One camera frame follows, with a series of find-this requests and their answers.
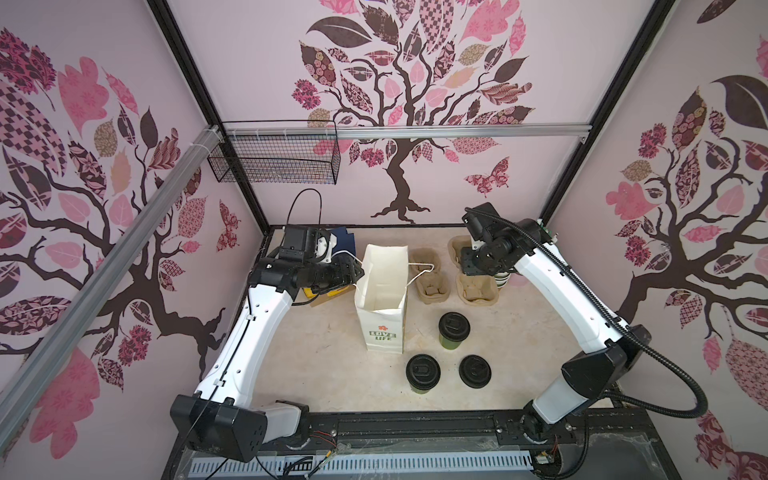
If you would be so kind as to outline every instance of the wire basket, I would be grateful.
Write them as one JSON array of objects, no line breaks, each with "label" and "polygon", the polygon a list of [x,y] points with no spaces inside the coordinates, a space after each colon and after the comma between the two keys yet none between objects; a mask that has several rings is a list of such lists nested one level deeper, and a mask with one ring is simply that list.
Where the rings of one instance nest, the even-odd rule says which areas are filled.
[{"label": "wire basket", "polygon": [[341,164],[336,122],[310,121],[309,127],[306,120],[226,123],[235,155],[226,155],[219,144],[208,157],[219,182],[237,181],[233,163],[239,161],[249,182],[336,184]]}]

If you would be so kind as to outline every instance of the black cable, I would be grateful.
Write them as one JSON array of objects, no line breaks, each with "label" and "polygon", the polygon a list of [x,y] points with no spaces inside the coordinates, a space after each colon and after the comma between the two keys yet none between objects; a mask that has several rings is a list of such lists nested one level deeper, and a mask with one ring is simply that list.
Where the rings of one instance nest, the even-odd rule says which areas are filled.
[{"label": "black cable", "polygon": [[290,210],[288,210],[288,217],[286,218],[286,225],[290,225],[290,214],[293,212],[293,206],[296,205],[296,200],[299,200],[299,197],[304,192],[311,190],[317,194],[318,197],[320,197],[320,213],[317,215],[317,224],[320,225],[320,219],[323,218],[323,195],[320,194],[319,191],[315,190],[314,188],[305,188],[304,190],[301,190],[298,194],[296,194],[296,197],[293,198],[293,203],[290,205]]},{"label": "black cable", "polygon": [[[584,448],[581,449],[581,455],[579,455],[578,460],[576,461],[575,465],[572,466],[567,472],[558,473],[556,475],[545,475],[540,472],[533,471],[534,475],[541,478],[542,480],[563,480],[563,478],[569,478],[575,475],[576,472],[581,468],[581,466],[584,464],[584,460],[587,459],[587,450],[589,449],[589,424],[588,424],[588,415],[587,410],[584,410]],[[560,458],[563,457],[562,450],[560,451]]]},{"label": "black cable", "polygon": [[623,326],[619,325],[618,320],[620,320],[621,318],[619,316],[614,317],[611,314],[611,311],[608,310],[600,300],[598,300],[598,298],[594,295],[594,293],[592,293],[591,290],[589,290],[589,288],[584,284],[584,282],[582,282],[581,279],[574,273],[572,268],[570,268],[568,265],[563,263],[556,255],[554,255],[551,251],[549,251],[549,249],[544,247],[544,245],[542,245],[531,234],[529,234],[526,230],[518,226],[516,223],[506,220],[504,218],[501,218],[498,215],[489,214],[482,210],[476,210],[474,208],[465,208],[465,210],[471,214],[480,215],[483,217],[490,218],[491,220],[495,220],[499,223],[503,223],[504,225],[509,226],[515,232],[521,234],[523,237],[528,239],[528,241],[533,243],[549,260],[551,260],[555,265],[558,266],[560,271],[566,277],[568,277],[576,285],[576,287],[578,287],[579,290],[581,290],[581,292],[589,299],[589,301],[594,305],[594,307],[598,309],[598,311],[603,316],[603,318],[605,318],[605,320],[613,328],[615,328],[619,333],[621,333],[624,336],[624,338],[626,338],[627,340],[632,342],[635,346],[637,346],[637,348],[643,350],[652,359],[656,360],[661,365],[665,366],[672,373],[674,373],[678,378],[683,380],[683,382],[685,382],[685,384],[688,386],[691,392],[694,393],[694,396],[696,396],[696,406],[694,406],[692,409],[689,409],[689,410],[669,409],[667,407],[658,406],[658,405],[654,405],[653,403],[635,399],[634,397],[625,396],[625,395],[621,395],[614,392],[608,392],[608,391],[603,392],[600,398],[608,397],[621,402],[626,402],[632,405],[643,407],[646,410],[651,410],[652,412],[660,413],[661,415],[666,415],[666,416],[675,417],[679,419],[695,419],[707,412],[707,408],[709,407],[709,402],[707,401],[707,395],[704,393],[704,390],[699,386],[696,380],[694,380],[693,377],[688,375],[688,373],[685,372],[683,369],[681,369],[679,366],[675,365],[667,357],[661,355],[652,347],[642,343],[628,329],[625,329]]}]

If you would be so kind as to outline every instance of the wires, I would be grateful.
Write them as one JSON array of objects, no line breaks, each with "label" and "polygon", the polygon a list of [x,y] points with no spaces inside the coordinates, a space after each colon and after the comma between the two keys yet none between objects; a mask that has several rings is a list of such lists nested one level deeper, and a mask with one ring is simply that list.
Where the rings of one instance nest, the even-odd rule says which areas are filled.
[{"label": "wires", "polygon": [[323,218],[323,195],[320,194],[319,191],[315,190],[314,188],[305,188],[304,190],[301,190],[296,197],[293,198],[293,203],[290,205],[290,210],[288,210],[288,217],[286,218],[286,225],[290,225],[290,214],[293,212],[293,206],[296,205],[296,200],[299,200],[299,197],[304,192],[311,190],[317,194],[318,197],[320,197],[320,213],[317,215],[317,224],[320,225],[320,219]]}]

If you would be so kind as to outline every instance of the patterned leaf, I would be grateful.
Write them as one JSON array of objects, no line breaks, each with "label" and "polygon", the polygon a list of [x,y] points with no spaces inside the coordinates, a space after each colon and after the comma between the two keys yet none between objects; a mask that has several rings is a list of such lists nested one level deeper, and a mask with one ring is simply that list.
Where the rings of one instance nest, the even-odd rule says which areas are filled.
[{"label": "patterned leaf", "polygon": [[70,137],[69,157],[85,186],[103,200],[104,191],[107,190],[107,176],[93,154]]},{"label": "patterned leaf", "polygon": [[101,357],[97,364],[98,375],[110,385],[119,386],[123,390],[123,367],[114,360]]},{"label": "patterned leaf", "polygon": [[710,142],[705,143],[707,144],[707,165],[709,165],[710,168],[714,168],[715,170],[729,169],[732,163],[730,161],[728,152],[725,151],[725,148]]},{"label": "patterned leaf", "polygon": [[102,355],[108,352],[109,349],[112,348],[113,344],[114,336],[112,335],[112,332],[109,332],[107,335],[101,337],[101,340],[98,341],[96,348],[94,348],[94,352],[91,354],[91,358],[94,358],[96,355]]},{"label": "patterned leaf", "polygon": [[0,264],[0,298],[8,295],[22,279],[22,271],[17,262]]},{"label": "patterned leaf", "polygon": [[501,59],[502,53],[504,53],[504,47],[506,46],[507,42],[505,41],[503,45],[499,45],[498,47],[492,48],[490,51],[488,51],[488,54],[485,56],[485,61],[483,62],[483,69],[485,71],[489,71],[491,68],[496,66],[499,59]]},{"label": "patterned leaf", "polygon": [[390,45],[397,45],[398,28],[395,20],[383,8],[362,4],[362,16],[373,34]]},{"label": "patterned leaf", "polygon": [[435,60],[435,67],[432,69],[432,77],[435,81],[445,77],[451,71],[455,58],[456,50],[453,40],[451,40],[442,46],[442,50],[440,50],[440,54],[437,56],[437,60]]},{"label": "patterned leaf", "polygon": [[759,307],[751,309],[744,318],[757,325],[768,327],[768,308]]},{"label": "patterned leaf", "polygon": [[677,199],[680,201],[680,208],[688,205],[699,190],[700,170],[696,150],[698,148],[690,151],[688,157],[680,165],[680,169],[675,177],[674,187],[677,192]]},{"label": "patterned leaf", "polygon": [[619,233],[616,233],[616,237],[629,237],[634,233],[635,230],[642,224],[643,222],[639,220],[632,220],[631,222],[624,225],[621,230],[619,230]]},{"label": "patterned leaf", "polygon": [[9,156],[5,148],[2,149],[2,154],[18,192],[40,210],[48,208],[51,203],[51,183],[45,174]]},{"label": "patterned leaf", "polygon": [[737,215],[744,207],[744,189],[741,184],[730,188],[721,195],[715,206],[724,214]]},{"label": "patterned leaf", "polygon": [[742,264],[746,262],[751,256],[751,254],[733,255],[732,253],[728,253],[727,255],[723,255],[715,260],[713,271],[716,275],[720,275],[722,273],[731,273],[735,269],[742,266]]},{"label": "patterned leaf", "polygon": [[701,303],[701,297],[698,295],[683,303],[683,306],[680,308],[680,328],[683,328],[701,315],[703,308],[704,305]]},{"label": "patterned leaf", "polygon": [[725,354],[725,361],[739,387],[758,405],[768,410],[768,354],[763,350],[733,339]]},{"label": "patterned leaf", "polygon": [[131,302],[131,313],[134,314],[134,317],[136,317],[136,320],[139,322],[152,325],[152,315],[147,302],[144,302],[143,300],[135,300],[134,302]]},{"label": "patterned leaf", "polygon": [[744,160],[752,170],[768,170],[768,147],[751,141],[744,141]]},{"label": "patterned leaf", "polygon": [[710,367],[712,373],[720,366],[720,359],[723,358],[723,352],[720,351],[720,344],[717,342],[717,336],[712,335],[704,342],[701,352],[704,355],[704,361]]},{"label": "patterned leaf", "polygon": [[344,87],[344,94],[352,102],[352,105],[367,113],[373,112],[371,97],[366,92],[362,91],[357,85],[349,83],[345,78],[341,79],[341,83]]},{"label": "patterned leaf", "polygon": [[203,198],[191,198],[179,213],[179,235],[192,238],[200,231],[205,217],[205,200]]},{"label": "patterned leaf", "polygon": [[691,292],[688,290],[675,290],[667,297],[664,306],[680,306],[688,300],[689,296],[691,296]]},{"label": "patterned leaf", "polygon": [[343,48],[355,48],[371,41],[371,36],[363,27],[346,17],[323,18],[315,22],[306,32],[310,33],[312,30],[319,31]]},{"label": "patterned leaf", "polygon": [[419,35],[419,24],[413,25],[413,30],[408,34],[406,43],[402,46],[402,60],[411,61],[422,50],[422,37]]},{"label": "patterned leaf", "polygon": [[111,157],[118,151],[118,133],[111,119],[96,127],[94,145],[100,157]]},{"label": "patterned leaf", "polygon": [[69,306],[58,296],[36,296],[0,309],[0,333],[28,335],[56,323]]},{"label": "patterned leaf", "polygon": [[0,248],[18,245],[27,234],[27,218],[24,214],[0,218]]},{"label": "patterned leaf", "polygon": [[520,98],[520,95],[530,91],[531,88],[533,88],[532,83],[527,83],[520,88],[518,88],[517,84],[510,85],[503,83],[486,88],[485,90],[480,90],[480,93],[494,105],[514,104]]}]

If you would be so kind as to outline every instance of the pink leaf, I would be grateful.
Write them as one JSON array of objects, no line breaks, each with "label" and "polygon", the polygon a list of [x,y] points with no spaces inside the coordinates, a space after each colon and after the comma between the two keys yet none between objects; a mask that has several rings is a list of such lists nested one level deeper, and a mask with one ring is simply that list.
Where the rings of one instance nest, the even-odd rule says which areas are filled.
[{"label": "pink leaf", "polygon": [[398,85],[396,81],[387,77],[386,81],[384,82],[384,95],[386,95],[387,98],[394,98],[399,94],[400,85]]},{"label": "pink leaf", "polygon": [[45,252],[57,265],[64,268],[75,268],[83,257],[83,247],[75,242],[59,242],[48,245]]},{"label": "pink leaf", "polygon": [[525,23],[523,22],[523,15],[521,13],[518,19],[515,20],[515,23],[512,26],[512,34],[509,36],[509,51],[512,53],[513,57],[518,50],[520,50],[524,40]]},{"label": "pink leaf", "polygon": [[744,189],[741,184],[724,193],[717,200],[716,207],[724,214],[737,215],[744,207]]},{"label": "pink leaf", "polygon": [[701,349],[704,355],[704,361],[707,362],[707,366],[714,372],[717,367],[720,366],[720,358],[723,357],[723,353],[720,351],[720,344],[717,342],[717,336],[712,335]]},{"label": "pink leaf", "polygon": [[186,253],[195,253],[200,248],[200,244],[194,240],[190,240],[181,246],[181,249]]},{"label": "pink leaf", "polygon": [[447,93],[448,93],[448,90],[444,88],[437,88],[435,90],[430,90],[429,93],[426,95],[427,105],[429,105],[430,107],[437,107],[445,99],[445,94]]},{"label": "pink leaf", "polygon": [[58,202],[61,204],[61,209],[69,220],[73,222],[85,222],[91,215],[91,208],[75,195],[61,193],[58,195]]},{"label": "pink leaf", "polygon": [[112,202],[109,207],[109,220],[119,227],[128,228],[134,221],[134,211],[131,202],[124,194]]},{"label": "pink leaf", "polygon": [[704,243],[717,237],[722,231],[723,229],[715,225],[704,225],[703,227],[696,227],[688,230],[687,233],[683,234],[683,237],[686,237],[694,243]]},{"label": "pink leaf", "polygon": [[458,163],[458,155],[453,150],[446,150],[445,157],[454,163]]}]

